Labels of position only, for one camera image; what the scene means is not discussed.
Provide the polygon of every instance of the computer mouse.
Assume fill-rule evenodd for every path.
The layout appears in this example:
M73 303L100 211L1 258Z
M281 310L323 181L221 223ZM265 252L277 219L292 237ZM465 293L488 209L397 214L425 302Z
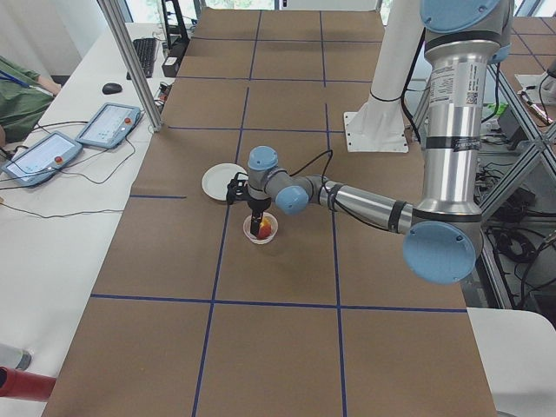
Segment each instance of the computer mouse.
M122 86L117 83L104 84L103 94L115 94L122 91Z

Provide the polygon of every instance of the keyboard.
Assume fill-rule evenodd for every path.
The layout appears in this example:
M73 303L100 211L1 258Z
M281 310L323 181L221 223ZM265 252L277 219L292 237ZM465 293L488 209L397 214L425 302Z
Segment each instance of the keyboard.
M137 57L139 58L142 72L147 78L151 78L153 76L153 68L156 58L156 39L153 37L136 39L133 41L133 47L135 48ZM126 78L128 80L131 79L129 72Z

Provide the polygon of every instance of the blue joint cap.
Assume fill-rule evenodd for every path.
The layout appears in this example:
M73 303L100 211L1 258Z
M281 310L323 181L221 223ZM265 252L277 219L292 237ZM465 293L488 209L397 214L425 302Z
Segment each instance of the blue joint cap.
M290 185L278 193L275 203L287 215L296 215L307 207L309 196L299 185Z
M248 166L255 171L264 171L278 165L278 154L269 146L257 146L249 153Z
M491 63L501 63L510 55L510 48L511 44L501 47L498 52L496 52L488 61L489 64Z
M414 224L403 241L403 258L419 277L453 284L475 267L475 249L461 230L443 222Z
M487 17L500 0L421 0L420 18L436 33L468 29Z

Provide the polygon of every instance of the green shirt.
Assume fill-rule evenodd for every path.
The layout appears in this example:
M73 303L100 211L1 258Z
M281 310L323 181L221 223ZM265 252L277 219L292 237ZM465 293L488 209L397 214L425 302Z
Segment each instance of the green shirt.
M32 86L38 74L24 69L0 56L0 70ZM33 130L54 97L9 80L0 80L0 126L6 142L20 142Z

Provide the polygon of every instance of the bowl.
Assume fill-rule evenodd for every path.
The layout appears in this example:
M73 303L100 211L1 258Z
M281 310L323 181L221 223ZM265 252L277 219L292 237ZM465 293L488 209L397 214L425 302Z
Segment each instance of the bowl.
M264 213L262 215L262 218L270 221L271 232L270 235L265 239L258 239L257 237L251 235L251 233L249 232L249 230L251 229L250 215L248 215L245 221L243 222L243 233L255 245L264 245L265 243L269 243L275 238L276 232L278 231L278 221L273 215L271 215L270 213Z

